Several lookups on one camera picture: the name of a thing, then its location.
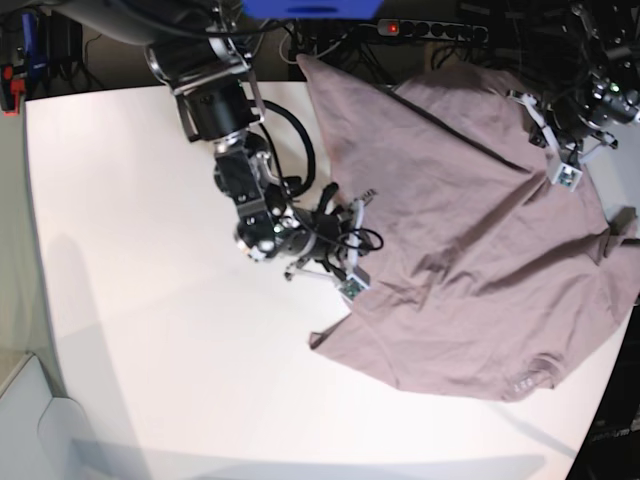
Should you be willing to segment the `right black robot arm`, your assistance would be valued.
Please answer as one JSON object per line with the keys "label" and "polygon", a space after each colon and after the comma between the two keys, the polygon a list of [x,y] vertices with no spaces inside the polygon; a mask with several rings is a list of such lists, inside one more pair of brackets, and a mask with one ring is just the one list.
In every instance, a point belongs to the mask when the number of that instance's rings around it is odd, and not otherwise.
{"label": "right black robot arm", "polygon": [[[364,204],[329,209],[338,191],[330,183],[313,210],[295,200],[315,181],[316,155],[302,123],[261,98],[246,40],[260,30],[240,30],[218,1],[54,1],[51,9],[120,42],[143,47],[153,75],[169,88],[191,142],[214,148],[216,185],[233,202],[239,221],[234,239],[256,262],[292,258],[286,278],[319,263],[338,284],[369,283],[361,257],[381,249],[382,237],[363,226]],[[266,112],[290,122],[300,135],[307,175],[282,172],[263,128]]]}

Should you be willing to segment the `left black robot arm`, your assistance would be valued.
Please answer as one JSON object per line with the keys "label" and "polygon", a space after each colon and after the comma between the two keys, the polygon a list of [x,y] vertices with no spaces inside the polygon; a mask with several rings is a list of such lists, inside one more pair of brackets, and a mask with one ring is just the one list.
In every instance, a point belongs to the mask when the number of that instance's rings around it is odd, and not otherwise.
{"label": "left black robot arm", "polygon": [[510,92],[532,124],[529,141],[569,164],[616,150],[615,125],[639,122],[639,4],[533,1],[523,29],[537,94]]}

